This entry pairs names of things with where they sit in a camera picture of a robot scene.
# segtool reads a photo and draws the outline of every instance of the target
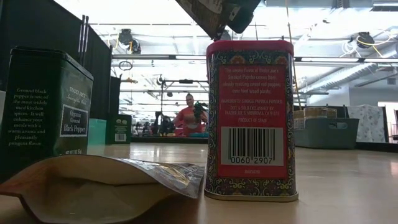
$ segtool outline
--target tin lid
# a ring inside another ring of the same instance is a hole
[[[278,50],[294,55],[293,45],[285,40],[219,40],[207,47],[206,56],[227,50]]]
[[[70,65],[74,66],[79,72],[84,74],[87,78],[89,78],[90,80],[94,80],[92,74],[87,69],[85,69],[83,66],[81,66],[70,55],[68,55],[67,53],[65,53],[61,50],[37,49],[37,48],[33,48],[33,47],[17,46],[15,48],[11,49],[11,55],[25,55],[25,56],[36,56],[36,57],[39,56],[39,57],[65,60]]]

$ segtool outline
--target gray storage bin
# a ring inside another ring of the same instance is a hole
[[[305,129],[294,131],[295,145],[317,149],[354,149],[359,119],[306,119]]]

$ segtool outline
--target tin label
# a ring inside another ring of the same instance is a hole
[[[218,175],[286,178],[285,67],[219,69]]]

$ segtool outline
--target ornate pattern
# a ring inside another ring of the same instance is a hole
[[[219,65],[246,63],[259,65],[285,65],[286,122],[287,122],[287,179],[237,179],[217,176],[217,117],[218,117],[218,67]],[[297,193],[295,188],[295,153],[292,91],[292,56],[275,51],[225,51],[214,53],[208,59],[210,84],[209,145],[205,190],[218,195],[288,197]]]

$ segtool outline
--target person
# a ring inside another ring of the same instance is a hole
[[[189,137],[193,133],[202,133],[203,132],[203,127],[201,123],[197,123],[197,119],[195,115],[193,114],[194,110],[194,102],[195,100],[193,99],[193,96],[188,93],[187,96],[185,97],[187,101],[188,107],[182,109],[178,115],[174,118],[173,123],[177,124],[182,121],[183,123],[183,133],[184,136]],[[208,115],[206,112],[202,111],[200,115],[201,121],[207,123],[208,120]]]

